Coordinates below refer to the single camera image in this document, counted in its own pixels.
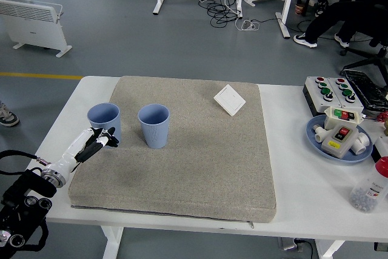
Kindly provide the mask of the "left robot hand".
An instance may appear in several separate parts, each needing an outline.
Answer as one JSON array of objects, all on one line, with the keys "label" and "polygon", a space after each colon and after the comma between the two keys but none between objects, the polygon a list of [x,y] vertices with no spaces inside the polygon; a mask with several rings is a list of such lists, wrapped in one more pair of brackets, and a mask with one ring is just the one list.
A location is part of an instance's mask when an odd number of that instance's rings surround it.
[{"label": "left robot hand", "polygon": [[119,141],[115,131],[115,127],[109,129],[90,127],[84,130],[63,153],[59,161],[49,164],[44,172],[54,175],[62,184],[65,184],[78,164],[87,161],[105,146],[118,146]]}]

